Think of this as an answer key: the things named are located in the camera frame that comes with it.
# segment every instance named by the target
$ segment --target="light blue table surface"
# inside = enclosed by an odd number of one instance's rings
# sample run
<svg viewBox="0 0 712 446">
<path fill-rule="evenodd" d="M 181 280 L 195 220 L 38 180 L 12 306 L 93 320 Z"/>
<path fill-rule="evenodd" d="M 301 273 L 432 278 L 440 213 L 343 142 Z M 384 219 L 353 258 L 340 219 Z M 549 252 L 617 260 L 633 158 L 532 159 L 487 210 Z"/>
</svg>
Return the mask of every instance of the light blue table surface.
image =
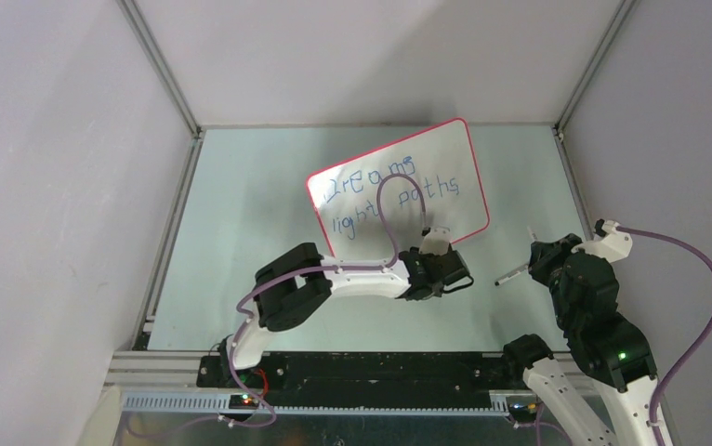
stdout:
<svg viewBox="0 0 712 446">
<path fill-rule="evenodd" d="M 165 278 L 149 349 L 208 350 L 235 331 L 235 304 L 255 271 L 302 242 L 326 252 L 305 190 L 311 172 L 421 127 L 207 130 Z M 272 350 L 500 351 L 536 333 L 566 350 L 547 289 L 527 274 L 531 227 L 553 241 L 583 229 L 549 127 L 473 125 L 491 222 L 458 243 L 476 283 L 422 302 L 380 297 L 326 302 Z"/>
</svg>

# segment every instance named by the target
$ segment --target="floor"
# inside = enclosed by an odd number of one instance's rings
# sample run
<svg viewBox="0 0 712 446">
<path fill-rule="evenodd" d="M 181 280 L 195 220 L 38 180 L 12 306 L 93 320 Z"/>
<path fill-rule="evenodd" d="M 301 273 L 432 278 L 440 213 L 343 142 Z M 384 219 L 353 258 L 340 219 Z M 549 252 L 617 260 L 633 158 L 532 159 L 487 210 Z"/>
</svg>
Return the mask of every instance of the floor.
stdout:
<svg viewBox="0 0 712 446">
<path fill-rule="evenodd" d="M 302 242 L 326 251 L 307 176 L 422 127 L 210 129 L 165 277 L 149 349 L 206 350 L 241 322 L 234 306 L 255 271 Z M 422 302 L 326 302 L 272 350 L 500 351 L 537 333 L 565 350 L 547 289 L 526 274 L 528 228 L 539 240 L 583 237 L 554 137 L 543 125 L 473 125 L 490 226 L 455 245 L 476 283 Z"/>
</svg>

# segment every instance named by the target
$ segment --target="robotic arm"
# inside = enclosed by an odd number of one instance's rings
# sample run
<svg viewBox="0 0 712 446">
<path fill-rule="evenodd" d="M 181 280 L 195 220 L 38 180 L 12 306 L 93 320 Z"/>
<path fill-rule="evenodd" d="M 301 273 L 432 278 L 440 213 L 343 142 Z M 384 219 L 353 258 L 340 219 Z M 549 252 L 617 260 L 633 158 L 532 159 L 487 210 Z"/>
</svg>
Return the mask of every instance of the robotic arm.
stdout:
<svg viewBox="0 0 712 446">
<path fill-rule="evenodd" d="M 596 232 L 601 239 L 585 243 L 573 234 L 554 243 L 532 243 L 528 270 L 550 291 L 556 323 L 578 368 L 594 381 L 616 433 L 573 391 L 539 336 L 525 335 L 507 344 L 505 358 L 575 445 L 656 445 L 648 416 L 656 365 L 643 333 L 616 312 L 619 284 L 611 262 L 627 257 L 632 238 L 612 221 L 599 221 Z M 658 419 L 671 444 L 662 410 Z"/>
<path fill-rule="evenodd" d="M 318 253 L 315 243 L 302 243 L 255 274 L 257 285 L 287 272 L 308 267 L 331 267 L 298 276 L 256 296 L 252 319 L 231 353 L 237 370 L 254 367 L 277 333 L 299 326 L 330 298 L 382 296 L 389 299 L 426 300 L 473 284 L 460 254 L 452 249 L 445 228 L 425 230 L 421 248 L 388 259 L 345 261 Z M 446 287 L 470 279 L 466 285 Z"/>
</svg>

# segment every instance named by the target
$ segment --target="red-bordered whiteboard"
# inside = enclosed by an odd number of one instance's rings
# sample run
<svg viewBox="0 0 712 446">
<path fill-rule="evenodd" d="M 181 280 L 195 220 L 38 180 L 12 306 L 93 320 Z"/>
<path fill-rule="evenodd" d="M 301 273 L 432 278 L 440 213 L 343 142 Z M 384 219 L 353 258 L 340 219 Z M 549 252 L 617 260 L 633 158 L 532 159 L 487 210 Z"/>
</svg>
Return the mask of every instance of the red-bordered whiteboard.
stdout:
<svg viewBox="0 0 712 446">
<path fill-rule="evenodd" d="M 490 224 L 476 153 L 461 118 L 332 165 L 307 178 L 307 192 L 332 255 L 348 259 L 391 256 L 377 216 L 381 179 L 404 173 L 419 184 L 430 226 L 443 226 L 459 242 Z M 401 249 L 418 245 L 421 203 L 410 182 L 396 177 L 382 192 L 382 207 Z"/>
</svg>

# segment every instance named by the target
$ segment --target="white wall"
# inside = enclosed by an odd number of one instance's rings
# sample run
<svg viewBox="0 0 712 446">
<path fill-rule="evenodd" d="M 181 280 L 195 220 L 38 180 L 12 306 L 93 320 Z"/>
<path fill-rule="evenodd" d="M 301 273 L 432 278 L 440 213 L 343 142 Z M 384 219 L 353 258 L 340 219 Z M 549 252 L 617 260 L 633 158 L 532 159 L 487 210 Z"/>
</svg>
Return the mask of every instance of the white wall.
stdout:
<svg viewBox="0 0 712 446">
<path fill-rule="evenodd" d="M 0 445 L 76 442 L 189 143 L 114 1 L 0 1 Z"/>
<path fill-rule="evenodd" d="M 565 135 L 593 217 L 680 237 L 712 257 L 712 2 L 640 2 Z M 711 313 L 711 275 L 647 240 L 617 271 L 624 312 L 667 371 Z M 668 402 L 683 444 L 712 444 L 712 336 Z"/>
<path fill-rule="evenodd" d="M 619 0 L 140 1 L 204 125 L 558 119 Z"/>
</svg>

